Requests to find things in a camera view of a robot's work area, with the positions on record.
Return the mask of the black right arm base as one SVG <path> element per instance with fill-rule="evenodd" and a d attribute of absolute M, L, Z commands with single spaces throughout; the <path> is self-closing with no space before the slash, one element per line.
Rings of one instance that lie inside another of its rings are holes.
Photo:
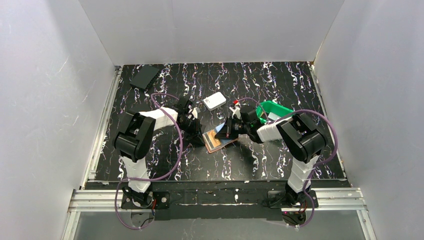
<path fill-rule="evenodd" d="M 270 190 L 266 193 L 262 205 L 271 209 L 294 208 L 300 212 L 312 207 L 318 208 L 318 197 L 314 190 L 310 190 L 307 196 L 304 192 L 298 193 L 296 196 L 286 194 L 285 190 Z"/>

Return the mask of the gold striped credit card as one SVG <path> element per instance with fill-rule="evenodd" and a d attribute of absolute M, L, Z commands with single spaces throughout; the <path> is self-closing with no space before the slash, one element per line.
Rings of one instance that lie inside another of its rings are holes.
<path fill-rule="evenodd" d="M 222 143 L 219 139 L 215 138 L 216 131 L 214 129 L 203 134 L 205 145 L 209 151 L 214 151 L 218 149 Z"/>

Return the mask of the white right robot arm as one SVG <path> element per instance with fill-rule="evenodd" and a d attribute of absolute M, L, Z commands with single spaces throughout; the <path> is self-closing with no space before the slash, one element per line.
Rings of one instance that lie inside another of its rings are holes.
<path fill-rule="evenodd" d="M 319 155 L 328 144 L 327 137 L 309 114 L 328 122 L 324 115 L 316 111 L 301 109 L 275 121 L 262 123 L 254 107 L 237 107 L 232 116 L 226 119 L 223 127 L 214 134 L 214 138 L 235 140 L 240 135 L 247 135 L 252 142 L 258 144 L 283 141 L 293 157 L 286 191 L 295 195 L 306 194 L 310 190 L 311 177 L 318 165 Z"/>

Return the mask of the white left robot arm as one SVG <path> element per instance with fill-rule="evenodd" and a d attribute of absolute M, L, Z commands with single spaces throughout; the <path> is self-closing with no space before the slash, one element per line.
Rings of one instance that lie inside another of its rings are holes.
<path fill-rule="evenodd" d="M 199 112 L 200 110 L 189 99 L 182 97 L 171 107 L 160 106 L 151 111 L 126 112 L 122 116 L 113 145 L 124 163 L 126 180 L 131 191 L 144 194 L 151 182 L 170 176 L 181 162 L 184 140 L 192 145 L 204 144 Z M 150 151 L 154 131 L 169 126 L 175 126 L 178 133 L 180 147 L 177 161 L 165 175 L 150 178 L 146 155 Z"/>

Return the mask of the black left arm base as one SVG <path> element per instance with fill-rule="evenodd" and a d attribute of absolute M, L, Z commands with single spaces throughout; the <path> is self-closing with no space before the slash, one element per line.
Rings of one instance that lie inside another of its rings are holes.
<path fill-rule="evenodd" d="M 149 187 L 145 193 L 136 192 L 128 186 L 122 187 L 121 190 L 123 193 L 121 208 L 125 210 L 163 210 L 170 206 L 171 197 L 168 192 L 153 191 L 152 187 Z"/>

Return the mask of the tan leather card holder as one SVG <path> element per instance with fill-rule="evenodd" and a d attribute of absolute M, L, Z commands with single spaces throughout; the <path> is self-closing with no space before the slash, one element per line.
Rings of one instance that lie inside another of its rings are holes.
<path fill-rule="evenodd" d="M 238 140 L 228 139 L 228 138 L 215 138 L 215 135 L 224 127 L 224 123 L 216 126 L 214 129 L 211 129 L 202 134 L 203 140 L 205 142 L 206 150 L 209 154 L 214 153 L 229 144 L 232 144 Z"/>

